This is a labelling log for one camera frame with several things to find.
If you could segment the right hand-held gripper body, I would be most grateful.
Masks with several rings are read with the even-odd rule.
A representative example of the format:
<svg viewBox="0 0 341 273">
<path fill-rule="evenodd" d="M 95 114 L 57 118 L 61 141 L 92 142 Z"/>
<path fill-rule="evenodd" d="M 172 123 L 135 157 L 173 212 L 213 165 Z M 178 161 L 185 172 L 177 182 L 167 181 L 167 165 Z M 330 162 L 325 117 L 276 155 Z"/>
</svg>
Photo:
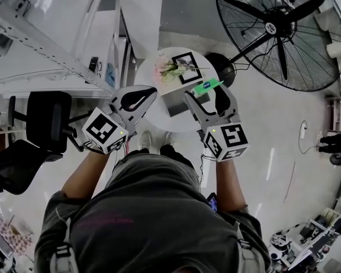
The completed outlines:
<svg viewBox="0 0 341 273">
<path fill-rule="evenodd" d="M 204 134 L 202 142 L 217 162 L 238 158 L 249 147 L 237 112 L 224 111 L 218 114 L 200 111 L 197 119 Z"/>
</svg>

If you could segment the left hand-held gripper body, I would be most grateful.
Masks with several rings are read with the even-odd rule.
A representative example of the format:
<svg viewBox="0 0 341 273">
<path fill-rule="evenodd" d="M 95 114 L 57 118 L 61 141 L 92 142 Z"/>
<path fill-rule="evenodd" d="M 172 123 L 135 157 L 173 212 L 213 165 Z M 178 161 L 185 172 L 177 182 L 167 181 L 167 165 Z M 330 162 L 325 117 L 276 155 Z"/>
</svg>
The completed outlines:
<svg viewBox="0 0 341 273">
<path fill-rule="evenodd" d="M 85 122 L 82 131 L 87 147 L 101 154 L 110 154 L 136 135 L 134 125 L 128 125 L 114 104 L 104 101 L 96 107 Z"/>
</svg>

